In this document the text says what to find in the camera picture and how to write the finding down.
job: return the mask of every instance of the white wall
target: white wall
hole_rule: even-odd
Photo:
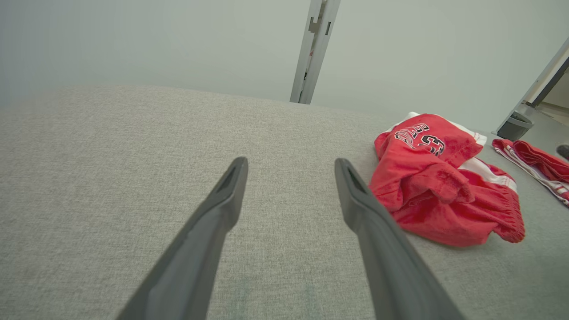
[[[569,36],[567,0],[342,1],[312,104],[495,130]]]
[[[288,101],[307,0],[2,0],[0,105],[65,85]]]

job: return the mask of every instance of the gray bin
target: gray bin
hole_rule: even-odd
[[[514,111],[506,123],[498,130],[498,136],[511,141],[520,139],[531,127],[534,122],[523,114]]]

